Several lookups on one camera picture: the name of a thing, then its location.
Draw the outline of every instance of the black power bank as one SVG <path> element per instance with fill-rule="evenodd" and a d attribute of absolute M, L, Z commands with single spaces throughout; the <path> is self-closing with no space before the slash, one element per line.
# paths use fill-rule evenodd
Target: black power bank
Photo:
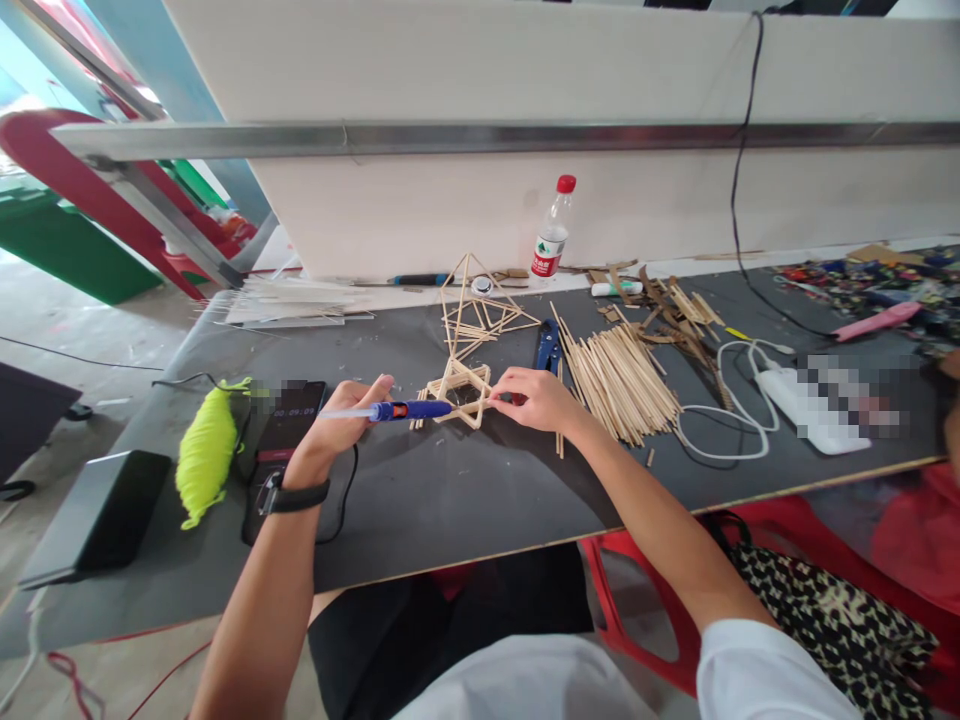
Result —
<path fill-rule="evenodd" d="M 133 562 L 170 465 L 145 450 L 88 462 L 17 584 L 75 582 Z"/>

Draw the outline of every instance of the leopard print bag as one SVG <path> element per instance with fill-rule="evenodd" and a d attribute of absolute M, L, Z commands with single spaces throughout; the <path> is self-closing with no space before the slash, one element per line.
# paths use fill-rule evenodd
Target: leopard print bag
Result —
<path fill-rule="evenodd" d="M 721 525 L 736 523 L 731 545 Z M 737 572 L 784 633 L 799 643 L 866 720 L 930 718 L 911 679 L 939 645 L 919 623 L 822 568 L 754 545 L 734 513 L 706 523 Z"/>

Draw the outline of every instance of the yellow-green yarn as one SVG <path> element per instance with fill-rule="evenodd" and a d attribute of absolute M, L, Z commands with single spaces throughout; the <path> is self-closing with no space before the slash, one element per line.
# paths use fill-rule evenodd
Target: yellow-green yarn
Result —
<path fill-rule="evenodd" d="M 237 427 L 230 414 L 230 390 L 246 390 L 253 378 L 244 378 L 237 385 L 214 388 L 197 410 L 197 415 L 180 441 L 180 462 L 177 465 L 177 490 L 180 502 L 190 516 L 180 526 L 195 528 L 211 505 L 226 497 L 227 481 Z"/>

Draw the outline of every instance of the white partition board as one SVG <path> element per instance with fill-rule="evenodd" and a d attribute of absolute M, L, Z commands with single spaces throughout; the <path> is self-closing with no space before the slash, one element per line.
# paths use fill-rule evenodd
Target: white partition board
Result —
<path fill-rule="evenodd" d="M 756 21 L 512 2 L 166 0 L 234 121 L 742 118 Z M 756 121 L 960 119 L 960 23 L 766 19 Z M 256 160 L 312 275 L 527 264 L 556 177 L 578 177 L 565 254 L 722 252 L 734 153 Z M 748 151 L 744 249 L 960 229 L 960 150 Z"/>

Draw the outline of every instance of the red bottle cap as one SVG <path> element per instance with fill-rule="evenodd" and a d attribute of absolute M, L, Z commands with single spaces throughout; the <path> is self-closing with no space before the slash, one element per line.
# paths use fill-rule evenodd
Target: red bottle cap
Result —
<path fill-rule="evenodd" d="M 577 179 L 573 175 L 561 175 L 557 180 L 557 192 L 561 195 L 569 195 L 577 186 Z"/>

